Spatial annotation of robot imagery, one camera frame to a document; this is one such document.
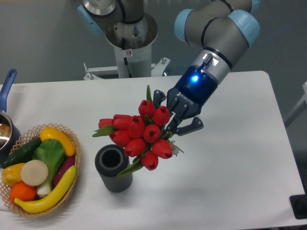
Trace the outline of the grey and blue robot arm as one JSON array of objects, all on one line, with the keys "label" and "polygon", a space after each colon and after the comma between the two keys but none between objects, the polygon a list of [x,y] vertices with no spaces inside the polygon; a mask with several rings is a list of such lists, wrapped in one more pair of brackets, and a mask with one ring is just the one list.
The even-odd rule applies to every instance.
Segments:
[{"label": "grey and blue robot arm", "polygon": [[[175,20],[178,39],[199,46],[200,54],[167,93],[156,91],[153,104],[166,101],[173,119],[165,132],[179,136],[203,128],[202,106],[259,35],[252,13],[258,0],[214,0],[201,10],[185,9]],[[150,77],[157,23],[141,0],[85,0],[79,16],[94,34],[113,46],[120,78]]]}]

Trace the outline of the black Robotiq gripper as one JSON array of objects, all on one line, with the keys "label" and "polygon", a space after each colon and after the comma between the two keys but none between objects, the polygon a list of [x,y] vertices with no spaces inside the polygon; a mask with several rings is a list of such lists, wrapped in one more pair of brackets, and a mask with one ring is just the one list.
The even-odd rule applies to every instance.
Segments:
[{"label": "black Robotiq gripper", "polygon": [[[170,112],[182,114],[182,119],[192,118],[201,113],[202,106],[217,89],[216,81],[206,72],[198,70],[198,66],[190,66],[167,96],[160,90],[153,94],[153,105],[156,109],[167,98],[166,106]],[[203,122],[197,116],[189,125],[178,127],[179,120],[175,118],[166,127],[167,132],[183,136],[204,128]]]}]

